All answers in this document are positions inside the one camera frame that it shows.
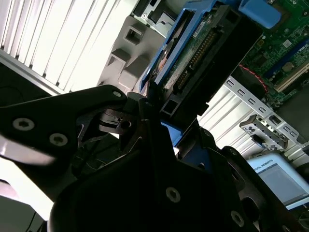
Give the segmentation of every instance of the cable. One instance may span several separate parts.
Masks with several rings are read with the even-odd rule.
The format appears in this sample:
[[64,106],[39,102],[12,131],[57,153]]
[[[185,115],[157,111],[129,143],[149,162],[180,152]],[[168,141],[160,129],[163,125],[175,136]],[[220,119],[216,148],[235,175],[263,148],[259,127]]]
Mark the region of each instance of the cable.
[[255,76],[258,81],[262,84],[265,92],[268,92],[268,88],[267,85],[265,84],[265,82],[262,80],[262,78],[260,76],[258,76],[255,72],[251,71],[249,68],[246,68],[245,66],[243,66],[242,64],[239,64],[240,67],[242,67],[244,70],[247,70],[249,73],[251,73],[253,76]]
[[44,224],[44,221],[42,222],[42,224],[41,224],[40,227],[38,228],[37,232],[40,232],[40,230],[41,230],[42,227],[43,227],[43,224]]
[[33,216],[32,216],[32,219],[31,219],[31,221],[30,221],[30,223],[29,223],[29,226],[28,226],[28,228],[26,229],[26,232],[28,232],[28,230],[30,229],[30,226],[32,225],[32,222],[33,222],[33,220],[34,220],[35,215],[36,215],[36,212],[34,212],[34,214],[33,214]]

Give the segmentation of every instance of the green motherboard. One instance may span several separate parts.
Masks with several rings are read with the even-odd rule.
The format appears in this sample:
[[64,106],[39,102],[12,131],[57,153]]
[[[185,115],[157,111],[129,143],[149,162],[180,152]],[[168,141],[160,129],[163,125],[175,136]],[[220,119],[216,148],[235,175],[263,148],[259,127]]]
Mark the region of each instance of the green motherboard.
[[242,65],[262,78],[267,85],[264,101],[276,109],[309,83],[309,1],[268,3],[281,12],[281,20],[263,29]]

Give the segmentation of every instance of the pcie slot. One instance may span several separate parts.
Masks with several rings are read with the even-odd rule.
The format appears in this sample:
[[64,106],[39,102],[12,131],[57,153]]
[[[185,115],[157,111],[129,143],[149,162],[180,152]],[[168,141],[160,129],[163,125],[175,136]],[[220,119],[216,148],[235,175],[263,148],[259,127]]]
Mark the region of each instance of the pcie slot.
[[276,87],[275,90],[278,92],[284,91],[290,84],[301,77],[302,74],[309,70],[309,60],[306,60],[301,66],[296,68],[290,75],[282,80]]
[[179,76],[178,80],[176,81],[175,87],[178,90],[182,90],[184,84],[186,83],[186,81],[191,76],[192,70],[194,70],[197,67],[197,65],[199,64],[201,59],[204,57],[205,53],[211,48],[211,46],[217,40],[218,36],[219,36],[219,34],[214,29],[212,29],[208,33],[208,35],[206,36],[206,38],[204,39],[202,44],[199,46],[197,51],[192,56],[192,58],[189,62],[189,67],[187,67],[182,72],[182,74]]

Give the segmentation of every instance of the blue plastic clip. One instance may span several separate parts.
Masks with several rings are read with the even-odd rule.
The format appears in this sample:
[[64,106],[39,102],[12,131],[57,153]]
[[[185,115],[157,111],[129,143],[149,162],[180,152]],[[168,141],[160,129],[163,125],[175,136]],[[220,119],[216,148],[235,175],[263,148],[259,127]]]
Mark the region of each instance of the blue plastic clip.
[[238,10],[268,29],[281,18],[280,12],[263,0],[242,0]]

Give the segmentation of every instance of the metal grille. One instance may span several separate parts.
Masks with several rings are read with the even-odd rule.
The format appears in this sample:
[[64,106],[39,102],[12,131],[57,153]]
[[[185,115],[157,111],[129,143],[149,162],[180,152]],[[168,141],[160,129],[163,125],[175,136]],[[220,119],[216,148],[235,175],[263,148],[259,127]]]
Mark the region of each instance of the metal grille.
[[0,62],[53,95],[96,86],[137,1],[0,0]]

